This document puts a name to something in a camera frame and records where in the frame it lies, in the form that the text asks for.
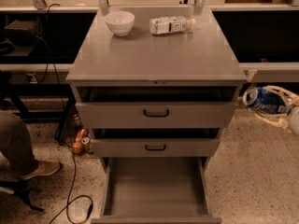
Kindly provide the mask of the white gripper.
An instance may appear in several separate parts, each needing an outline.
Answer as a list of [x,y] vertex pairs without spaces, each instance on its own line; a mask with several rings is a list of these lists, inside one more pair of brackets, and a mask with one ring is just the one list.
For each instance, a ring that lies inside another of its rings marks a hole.
[[282,129],[289,129],[293,134],[299,136],[299,96],[279,86],[268,85],[264,88],[278,95],[287,107],[294,107],[289,115],[268,114],[262,111],[255,111],[254,115],[265,123]]

